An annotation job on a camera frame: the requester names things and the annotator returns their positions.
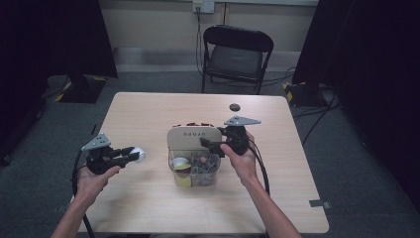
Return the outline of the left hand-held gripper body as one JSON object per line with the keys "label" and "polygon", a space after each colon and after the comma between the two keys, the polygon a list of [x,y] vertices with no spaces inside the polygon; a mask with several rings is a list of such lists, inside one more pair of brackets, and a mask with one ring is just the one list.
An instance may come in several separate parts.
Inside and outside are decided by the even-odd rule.
{"label": "left hand-held gripper body", "polygon": [[98,134],[90,142],[81,147],[87,152],[86,166],[96,175],[103,175],[116,166],[113,160],[111,142],[104,133]]}

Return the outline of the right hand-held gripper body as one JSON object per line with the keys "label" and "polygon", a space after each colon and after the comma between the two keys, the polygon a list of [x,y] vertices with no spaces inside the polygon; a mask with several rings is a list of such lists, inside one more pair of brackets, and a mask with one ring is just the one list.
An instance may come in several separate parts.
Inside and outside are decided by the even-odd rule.
{"label": "right hand-held gripper body", "polygon": [[260,124],[261,121],[242,116],[234,116],[224,122],[225,127],[219,128],[226,137],[226,144],[238,155],[243,155],[249,148],[247,125]]}

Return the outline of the clear box with beige lid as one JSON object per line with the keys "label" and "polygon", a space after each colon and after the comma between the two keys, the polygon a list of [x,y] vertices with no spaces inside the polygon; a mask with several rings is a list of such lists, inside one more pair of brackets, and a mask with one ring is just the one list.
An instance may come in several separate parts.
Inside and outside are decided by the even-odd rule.
{"label": "clear box with beige lid", "polygon": [[200,139],[206,138],[211,142],[222,142],[221,132],[215,127],[176,127],[168,131],[166,136],[168,147],[168,166],[177,174],[172,160],[185,158],[192,167],[192,159],[200,155],[209,155],[208,148],[202,147]]}

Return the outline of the person's left hand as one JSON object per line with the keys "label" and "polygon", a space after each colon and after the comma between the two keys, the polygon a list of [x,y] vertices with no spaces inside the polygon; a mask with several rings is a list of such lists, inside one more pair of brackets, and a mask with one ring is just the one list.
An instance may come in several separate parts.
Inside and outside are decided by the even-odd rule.
{"label": "person's left hand", "polygon": [[93,173],[89,168],[84,167],[78,171],[77,197],[84,200],[95,200],[97,195],[108,184],[108,180],[120,171],[120,167],[115,166],[103,175]]}

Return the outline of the person's right hand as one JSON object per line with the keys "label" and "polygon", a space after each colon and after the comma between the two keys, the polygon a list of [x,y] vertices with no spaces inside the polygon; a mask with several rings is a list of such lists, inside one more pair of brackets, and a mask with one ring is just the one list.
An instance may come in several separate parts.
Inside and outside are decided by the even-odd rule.
{"label": "person's right hand", "polygon": [[243,186],[250,187],[252,184],[259,181],[256,170],[256,156],[253,153],[253,147],[247,149],[243,155],[238,155],[226,144],[222,144],[220,149],[230,159],[230,163]]}

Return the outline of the pile of dark packets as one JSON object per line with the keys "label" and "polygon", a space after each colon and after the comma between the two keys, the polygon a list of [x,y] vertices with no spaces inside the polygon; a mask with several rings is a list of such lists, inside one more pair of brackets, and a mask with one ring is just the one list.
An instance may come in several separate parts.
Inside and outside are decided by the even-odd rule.
{"label": "pile of dark packets", "polygon": [[200,155],[192,159],[191,180],[193,186],[211,186],[217,181],[220,158],[216,154]]}

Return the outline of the row of red packets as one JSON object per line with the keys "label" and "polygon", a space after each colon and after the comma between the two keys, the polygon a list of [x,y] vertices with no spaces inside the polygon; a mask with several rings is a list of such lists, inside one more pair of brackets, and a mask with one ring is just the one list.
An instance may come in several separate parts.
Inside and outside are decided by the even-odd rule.
{"label": "row of red packets", "polygon": [[210,124],[210,123],[195,123],[195,122],[191,122],[191,123],[186,123],[186,124],[177,124],[177,125],[173,125],[172,128],[176,128],[176,127],[215,127],[214,125]]}

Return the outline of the small yellow cup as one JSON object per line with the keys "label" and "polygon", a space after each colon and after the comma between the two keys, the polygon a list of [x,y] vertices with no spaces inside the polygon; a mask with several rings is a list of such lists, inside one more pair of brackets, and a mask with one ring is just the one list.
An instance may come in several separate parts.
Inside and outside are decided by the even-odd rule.
{"label": "small yellow cup", "polygon": [[182,187],[191,187],[192,181],[190,174],[175,174],[174,182]]}

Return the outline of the black stand base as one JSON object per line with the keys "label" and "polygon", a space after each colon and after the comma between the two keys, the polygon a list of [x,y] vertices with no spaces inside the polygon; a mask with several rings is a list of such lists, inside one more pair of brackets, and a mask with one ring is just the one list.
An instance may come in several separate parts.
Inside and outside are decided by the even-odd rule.
{"label": "black stand base", "polygon": [[94,104],[102,92],[107,80],[100,76],[70,74],[69,83],[55,99],[61,103]]}

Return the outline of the black folding chair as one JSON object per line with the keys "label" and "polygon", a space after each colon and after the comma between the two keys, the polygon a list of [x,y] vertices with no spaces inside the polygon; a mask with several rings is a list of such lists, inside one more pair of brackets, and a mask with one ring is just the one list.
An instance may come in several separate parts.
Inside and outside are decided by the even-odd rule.
{"label": "black folding chair", "polygon": [[261,92],[273,40],[261,31],[215,25],[203,34],[204,63],[201,91],[206,77],[225,78],[252,84]]}

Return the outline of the striped-tape stand base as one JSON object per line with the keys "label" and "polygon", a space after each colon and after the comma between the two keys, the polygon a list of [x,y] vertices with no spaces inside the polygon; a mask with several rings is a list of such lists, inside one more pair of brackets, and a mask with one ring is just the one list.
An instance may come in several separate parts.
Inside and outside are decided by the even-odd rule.
{"label": "striped-tape stand base", "polygon": [[305,82],[283,85],[288,103],[296,107],[326,107],[327,101],[318,87],[308,86]]}

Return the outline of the grey tape strip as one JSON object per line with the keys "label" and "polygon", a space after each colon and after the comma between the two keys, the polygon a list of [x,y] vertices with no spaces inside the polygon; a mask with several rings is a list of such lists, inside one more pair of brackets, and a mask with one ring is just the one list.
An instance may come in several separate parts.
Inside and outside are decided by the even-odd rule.
{"label": "grey tape strip", "polygon": [[309,200],[311,207],[323,207],[324,209],[332,208],[332,204],[329,201],[323,201],[321,199]]}

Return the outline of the black curtain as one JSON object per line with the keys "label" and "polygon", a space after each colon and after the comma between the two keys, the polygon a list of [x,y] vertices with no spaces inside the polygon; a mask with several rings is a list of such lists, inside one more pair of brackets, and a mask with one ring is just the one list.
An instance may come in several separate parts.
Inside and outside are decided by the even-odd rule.
{"label": "black curtain", "polygon": [[318,0],[292,81],[337,87],[420,212],[420,0]]}
{"label": "black curtain", "polygon": [[0,166],[70,74],[118,76],[99,0],[0,0]]}

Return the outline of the white wall socket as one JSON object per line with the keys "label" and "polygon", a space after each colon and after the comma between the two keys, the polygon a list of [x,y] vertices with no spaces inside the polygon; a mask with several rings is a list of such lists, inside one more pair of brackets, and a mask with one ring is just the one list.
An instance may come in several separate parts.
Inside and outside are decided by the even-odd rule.
{"label": "white wall socket", "polygon": [[194,13],[213,14],[215,2],[213,0],[193,0],[192,11]]}

